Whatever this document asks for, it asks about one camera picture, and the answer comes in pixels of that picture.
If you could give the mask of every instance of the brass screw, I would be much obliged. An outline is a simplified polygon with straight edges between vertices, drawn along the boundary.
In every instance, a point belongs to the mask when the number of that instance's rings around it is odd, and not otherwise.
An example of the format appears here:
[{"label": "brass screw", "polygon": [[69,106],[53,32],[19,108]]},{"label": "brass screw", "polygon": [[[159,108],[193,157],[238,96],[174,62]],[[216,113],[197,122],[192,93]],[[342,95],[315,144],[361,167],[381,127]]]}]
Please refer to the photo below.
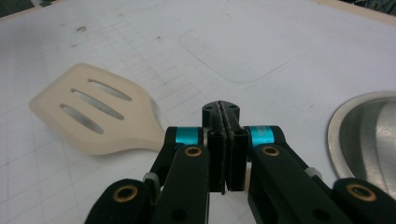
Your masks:
[{"label": "brass screw", "polygon": [[349,184],[346,186],[346,190],[348,193],[350,193],[353,197],[360,199],[365,202],[373,202],[376,200],[376,195],[375,193],[364,187],[363,185],[360,184]]},{"label": "brass screw", "polygon": [[279,149],[276,147],[263,147],[262,148],[262,153],[264,153],[267,156],[279,156]]},{"label": "brass screw", "polygon": [[119,187],[113,193],[113,200],[117,203],[126,203],[131,201],[137,195],[137,187],[135,185],[125,185]]},{"label": "brass screw", "polygon": [[202,150],[198,147],[188,147],[184,150],[184,153],[189,157],[198,157],[202,154]]}]

